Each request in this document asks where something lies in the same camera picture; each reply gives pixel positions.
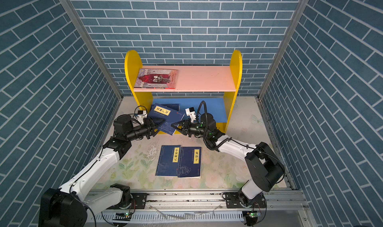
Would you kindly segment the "blue book yellow label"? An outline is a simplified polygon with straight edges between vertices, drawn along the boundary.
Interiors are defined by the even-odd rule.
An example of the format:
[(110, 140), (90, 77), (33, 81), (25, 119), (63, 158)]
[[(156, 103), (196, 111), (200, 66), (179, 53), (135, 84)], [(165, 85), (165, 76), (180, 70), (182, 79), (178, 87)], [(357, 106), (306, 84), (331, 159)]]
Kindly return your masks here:
[(176, 110), (176, 111), (179, 111), (180, 110), (180, 106), (178, 104), (174, 104), (174, 103), (170, 103), (170, 104), (162, 104), (162, 106), (164, 107), (168, 107), (170, 109), (173, 109), (173, 110)]

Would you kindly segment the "blue book underneath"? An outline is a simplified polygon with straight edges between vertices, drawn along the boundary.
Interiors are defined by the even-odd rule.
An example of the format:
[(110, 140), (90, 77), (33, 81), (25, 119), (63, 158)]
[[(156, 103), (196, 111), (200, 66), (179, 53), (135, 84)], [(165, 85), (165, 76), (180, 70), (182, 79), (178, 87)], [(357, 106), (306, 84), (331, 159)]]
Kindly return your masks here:
[(181, 147), (179, 178), (200, 178), (201, 147)]

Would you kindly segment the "illustrated red grey book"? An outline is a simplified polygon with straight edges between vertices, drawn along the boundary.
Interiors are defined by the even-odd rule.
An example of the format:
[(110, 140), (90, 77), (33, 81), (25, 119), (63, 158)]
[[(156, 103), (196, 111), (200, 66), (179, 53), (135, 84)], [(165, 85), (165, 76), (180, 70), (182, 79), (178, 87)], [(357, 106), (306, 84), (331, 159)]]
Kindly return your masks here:
[(178, 71), (175, 69), (142, 68), (139, 70), (135, 88), (175, 89)]

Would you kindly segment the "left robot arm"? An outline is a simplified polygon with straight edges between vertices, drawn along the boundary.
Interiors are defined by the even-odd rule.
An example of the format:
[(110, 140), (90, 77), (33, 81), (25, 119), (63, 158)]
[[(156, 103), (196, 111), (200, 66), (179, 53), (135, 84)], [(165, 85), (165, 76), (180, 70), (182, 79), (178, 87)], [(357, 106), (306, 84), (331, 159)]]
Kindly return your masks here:
[(129, 114), (118, 116), (113, 122), (113, 136), (95, 158), (58, 189), (49, 188), (42, 195), (40, 227), (82, 227), (89, 215), (95, 217), (109, 207), (123, 210), (135, 208), (130, 187), (122, 184), (113, 184), (103, 193), (90, 198), (87, 195), (99, 179), (126, 155), (132, 141), (156, 136), (165, 120), (146, 117), (134, 126), (136, 122)]

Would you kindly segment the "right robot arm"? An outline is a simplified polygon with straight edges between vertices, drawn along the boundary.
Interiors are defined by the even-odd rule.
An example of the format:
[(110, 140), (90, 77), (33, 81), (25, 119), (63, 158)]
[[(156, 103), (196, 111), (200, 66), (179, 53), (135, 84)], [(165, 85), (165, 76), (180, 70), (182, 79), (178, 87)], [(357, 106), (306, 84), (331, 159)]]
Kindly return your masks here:
[(248, 144), (221, 132), (211, 114), (199, 122), (191, 119), (172, 123), (171, 126), (184, 136), (201, 137), (212, 151), (229, 154), (245, 161), (251, 178), (238, 191), (239, 202), (244, 207), (254, 204), (256, 196), (269, 192), (285, 175), (283, 163), (265, 142)]

